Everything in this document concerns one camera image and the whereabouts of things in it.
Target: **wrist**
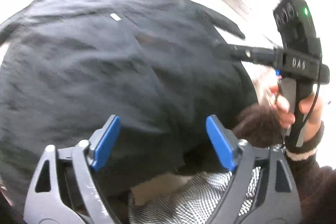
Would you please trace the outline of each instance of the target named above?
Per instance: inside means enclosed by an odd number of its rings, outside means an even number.
[[[319,132],[321,128],[321,123],[322,123],[322,120],[320,120],[317,123],[311,123],[307,121],[306,133],[303,138],[303,142],[309,142],[312,138],[315,137],[315,135]]]
[[[322,121],[319,123],[320,123],[319,130],[316,133],[312,134],[313,137],[310,136],[311,139],[309,141],[305,141],[301,147],[286,146],[286,153],[289,158],[291,158],[294,161],[301,161],[305,160],[306,158],[316,153],[317,147],[321,142],[324,133],[324,124]]]

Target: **black cloth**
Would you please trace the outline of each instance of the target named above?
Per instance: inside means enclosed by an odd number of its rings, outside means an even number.
[[[110,14],[121,20],[114,20]],[[189,0],[34,0],[0,25],[0,174],[20,212],[43,149],[89,138],[111,114],[122,130],[97,174],[106,195],[183,166],[257,102],[240,62],[214,56],[214,25],[235,23]]]
[[[0,191],[0,222],[1,224],[27,224],[20,215],[13,210]]]

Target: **white stripe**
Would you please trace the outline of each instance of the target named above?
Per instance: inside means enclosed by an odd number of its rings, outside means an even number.
[[[310,156],[315,155],[316,152],[317,152],[317,148],[314,148],[313,150],[310,150],[310,151],[308,151],[308,152],[301,153],[301,154],[295,154],[295,153],[289,152],[289,151],[286,149],[286,154],[287,154],[287,156],[288,156],[290,159],[292,159],[293,161],[306,160],[306,159],[308,159]]]
[[[119,20],[121,20],[121,18],[120,18],[117,14],[115,14],[115,13],[110,14],[110,16],[111,16],[115,21],[119,21]]]

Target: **black cable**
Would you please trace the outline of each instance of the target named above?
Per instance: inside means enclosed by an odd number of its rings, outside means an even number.
[[[320,79],[320,75],[321,75],[321,67],[322,67],[322,54],[321,54],[321,58],[320,58],[320,66],[319,66],[319,74],[318,74],[318,82],[317,82],[317,89],[316,89],[316,93],[315,93],[315,98],[314,98],[314,101],[313,101],[313,104],[311,105],[311,108],[306,116],[306,118],[304,119],[304,121],[302,122],[302,126],[300,128],[299,131],[302,130],[302,128],[305,126],[306,122],[309,120],[310,118],[310,115],[311,113],[313,112],[314,110],[314,107],[316,105],[316,102],[317,102],[317,99],[318,99],[318,96],[319,96],[319,91],[320,91],[320,86],[321,86],[321,79]]]

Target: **brown fuzzy fabric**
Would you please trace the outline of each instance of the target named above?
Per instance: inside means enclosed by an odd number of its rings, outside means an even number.
[[[238,115],[236,121],[232,132],[252,146],[266,148],[283,143],[284,131],[275,110],[268,105],[251,105]]]
[[[269,105],[254,104],[244,109],[236,118],[233,133],[253,146],[267,148],[283,143],[283,130],[277,115]],[[192,176],[198,172],[225,172],[210,141],[198,145],[184,155],[185,165],[175,174]]]

